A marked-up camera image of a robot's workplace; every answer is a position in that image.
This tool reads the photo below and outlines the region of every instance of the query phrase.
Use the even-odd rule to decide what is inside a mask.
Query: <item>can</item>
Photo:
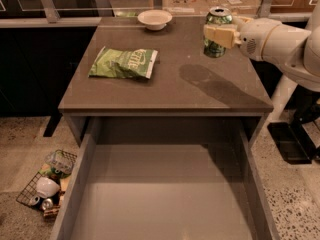
[[[53,201],[51,198],[46,198],[41,203],[41,210],[45,211],[47,209],[51,209],[53,207]]]
[[[30,206],[38,206],[38,205],[40,205],[40,201],[41,201],[41,197],[38,196],[38,195],[34,195],[34,196],[32,196],[32,197],[30,198],[28,204],[29,204]]]
[[[216,6],[209,10],[205,24],[230,24],[232,22],[231,11],[228,8]],[[204,38],[204,54],[211,58],[219,58],[225,54],[226,48]]]

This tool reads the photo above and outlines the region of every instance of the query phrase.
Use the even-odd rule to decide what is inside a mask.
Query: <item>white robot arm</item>
[[[205,25],[204,35],[226,48],[239,45],[241,52],[250,59],[272,63],[293,81],[320,92],[320,82],[306,80],[312,76],[320,80],[320,3],[306,29],[268,18],[234,16],[232,23]]]

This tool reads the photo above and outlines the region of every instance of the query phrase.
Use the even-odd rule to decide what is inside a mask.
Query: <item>black cabinet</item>
[[[0,116],[57,116],[94,31],[0,29]]]

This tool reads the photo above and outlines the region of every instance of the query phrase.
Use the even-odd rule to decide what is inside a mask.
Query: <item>terrazzo floor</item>
[[[46,154],[56,149],[77,153],[78,146],[64,118],[52,137],[42,137],[48,120],[0,118],[0,240],[50,236],[54,222],[45,221],[41,212],[16,201]],[[279,239],[320,239],[320,164],[284,162],[265,127],[252,147],[252,155]]]

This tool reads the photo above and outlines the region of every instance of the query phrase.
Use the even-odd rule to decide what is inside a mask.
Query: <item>gray tabletop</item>
[[[264,114],[272,102],[237,47],[221,58],[203,54],[204,17],[174,17],[161,31],[136,18],[102,18],[60,103],[63,113]],[[151,79],[88,77],[102,47],[156,49]]]

